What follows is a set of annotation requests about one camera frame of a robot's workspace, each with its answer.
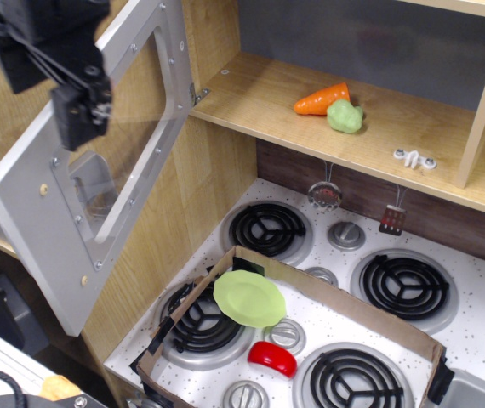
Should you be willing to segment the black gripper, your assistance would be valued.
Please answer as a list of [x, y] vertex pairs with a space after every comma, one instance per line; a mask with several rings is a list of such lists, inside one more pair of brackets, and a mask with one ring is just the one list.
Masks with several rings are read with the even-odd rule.
[[96, 20], [69, 31], [39, 18], [22, 29], [0, 16], [0, 67], [15, 94], [46, 79], [57, 83], [51, 92], [61, 143], [76, 151], [107, 132], [111, 113], [111, 83], [102, 53], [93, 43]]

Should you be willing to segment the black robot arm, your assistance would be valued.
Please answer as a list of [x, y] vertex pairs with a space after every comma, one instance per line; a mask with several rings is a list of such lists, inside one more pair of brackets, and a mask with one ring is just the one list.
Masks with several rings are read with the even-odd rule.
[[107, 1], [0, 1], [0, 68], [13, 93], [47, 79], [63, 147], [106, 134], [111, 80], [94, 42]]

